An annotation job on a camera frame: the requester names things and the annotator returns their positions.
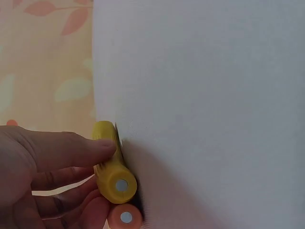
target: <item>white circle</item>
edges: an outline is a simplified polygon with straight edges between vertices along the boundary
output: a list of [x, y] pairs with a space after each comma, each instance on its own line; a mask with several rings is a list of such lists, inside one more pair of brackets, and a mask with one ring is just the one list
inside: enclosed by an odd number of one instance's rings
[[116, 183], [115, 183], [115, 187], [119, 192], [125, 192], [128, 189], [128, 183], [126, 180], [123, 179], [119, 179]]
[[132, 214], [130, 214], [128, 211], [123, 212], [121, 214], [121, 220], [123, 223], [130, 223], [132, 221]]

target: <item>hand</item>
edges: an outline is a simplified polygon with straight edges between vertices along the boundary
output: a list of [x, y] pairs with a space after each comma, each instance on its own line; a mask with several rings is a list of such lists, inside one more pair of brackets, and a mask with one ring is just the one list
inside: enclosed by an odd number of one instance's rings
[[81, 181], [114, 151], [110, 140], [0, 126], [0, 229], [101, 229], [109, 203], [94, 177], [54, 196], [31, 191]]

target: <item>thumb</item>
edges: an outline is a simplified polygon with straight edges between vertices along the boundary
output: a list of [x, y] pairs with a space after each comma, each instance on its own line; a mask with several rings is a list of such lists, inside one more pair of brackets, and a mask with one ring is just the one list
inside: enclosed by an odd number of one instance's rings
[[65, 167], [89, 167], [109, 159], [116, 146], [112, 140], [89, 140], [72, 132], [22, 131], [19, 141], [34, 159], [37, 172]]

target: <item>pink leaf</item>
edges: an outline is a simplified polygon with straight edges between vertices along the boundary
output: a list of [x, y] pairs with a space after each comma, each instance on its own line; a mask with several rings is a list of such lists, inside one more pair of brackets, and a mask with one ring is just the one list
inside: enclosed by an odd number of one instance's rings
[[62, 35], [69, 35], [75, 31], [77, 31], [83, 24], [86, 22], [88, 18], [88, 9], [87, 8], [79, 8], [74, 10], [61, 32]]
[[22, 3], [22, 0], [13, 0], [13, 8], [17, 7], [20, 3]]
[[74, 0], [74, 2], [81, 5], [87, 5], [89, 3], [89, 0]]
[[10, 119], [7, 121], [6, 125], [18, 125], [18, 123], [14, 119]]
[[56, 10], [56, 7], [48, 1], [37, 1], [29, 5], [24, 11], [34, 16], [46, 16]]

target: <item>leaf pattern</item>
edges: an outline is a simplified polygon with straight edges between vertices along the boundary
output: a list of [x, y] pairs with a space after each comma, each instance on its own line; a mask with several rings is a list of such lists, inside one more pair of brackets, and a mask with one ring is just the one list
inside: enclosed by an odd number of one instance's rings
[[20, 3], [22, 3], [22, 0], [13, 0], [13, 8], [16, 8]]
[[77, 31], [80, 27], [83, 26], [83, 24], [86, 22], [88, 18], [88, 9], [87, 8], [79, 8], [74, 10], [70, 16], [68, 17], [68, 20], [61, 32], [61, 34], [69, 35], [75, 31]]
[[18, 125], [18, 123], [14, 119], [10, 119], [7, 121], [6, 125]]
[[89, 0], [74, 0], [74, 2], [81, 5], [87, 5], [89, 3]]
[[13, 100], [14, 74], [8, 74], [0, 82], [0, 112], [3, 112], [11, 105]]
[[92, 59], [88, 58], [82, 62], [83, 66], [85, 66], [90, 72], [93, 71], [93, 63]]
[[92, 82], [83, 77], [75, 77], [64, 81], [55, 93], [55, 101], [63, 102], [86, 97], [92, 87]]
[[90, 111], [90, 117], [92, 117], [92, 118], [96, 117], [96, 109], [95, 109], [95, 107]]
[[29, 5], [24, 11], [34, 16], [46, 16], [56, 10], [56, 7], [48, 1], [37, 1]]

